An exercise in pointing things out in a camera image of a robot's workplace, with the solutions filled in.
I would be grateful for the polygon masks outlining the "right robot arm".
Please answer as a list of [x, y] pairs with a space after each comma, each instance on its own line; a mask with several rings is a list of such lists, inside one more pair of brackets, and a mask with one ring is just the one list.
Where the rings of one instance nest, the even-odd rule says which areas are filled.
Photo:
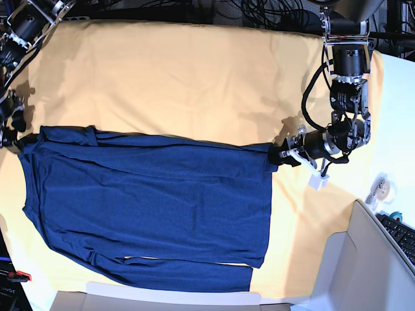
[[26, 131], [23, 99], [13, 81], [42, 49], [48, 34], [75, 6], [75, 1], [24, 1], [8, 17], [1, 33], [1, 147], [13, 146]]

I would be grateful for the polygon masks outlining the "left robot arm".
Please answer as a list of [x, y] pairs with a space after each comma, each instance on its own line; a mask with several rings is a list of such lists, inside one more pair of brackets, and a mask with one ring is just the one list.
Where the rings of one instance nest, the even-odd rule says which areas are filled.
[[[380, 1], [315, 1], [320, 7], [324, 36], [322, 63], [312, 76], [301, 101], [302, 115], [313, 128], [286, 137], [280, 146], [268, 151], [273, 165], [310, 164], [317, 159], [332, 164], [346, 164], [355, 149], [369, 143], [371, 115], [368, 107], [368, 81], [371, 54], [370, 18]], [[331, 122], [321, 126], [307, 111], [307, 99], [320, 75], [331, 75], [328, 82], [332, 108]]]

